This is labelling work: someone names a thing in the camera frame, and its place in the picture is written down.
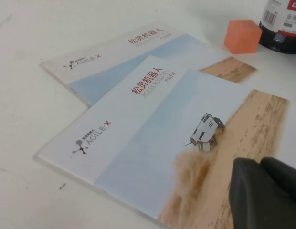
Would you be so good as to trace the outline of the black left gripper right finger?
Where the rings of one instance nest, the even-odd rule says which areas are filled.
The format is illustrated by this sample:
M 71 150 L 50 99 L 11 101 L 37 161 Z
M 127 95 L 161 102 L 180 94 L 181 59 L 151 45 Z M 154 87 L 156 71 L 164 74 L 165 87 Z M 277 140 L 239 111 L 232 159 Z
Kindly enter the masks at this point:
M 275 183 L 272 211 L 276 227 L 296 229 L 296 169 L 273 157 L 264 157 L 260 165 Z

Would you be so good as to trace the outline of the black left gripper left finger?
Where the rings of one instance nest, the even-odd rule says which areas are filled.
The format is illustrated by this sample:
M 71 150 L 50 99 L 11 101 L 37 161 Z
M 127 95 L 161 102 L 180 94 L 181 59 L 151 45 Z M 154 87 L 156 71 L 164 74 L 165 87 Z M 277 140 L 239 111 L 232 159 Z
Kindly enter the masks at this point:
M 234 160 L 229 203 L 235 229 L 289 227 L 288 193 L 255 160 Z

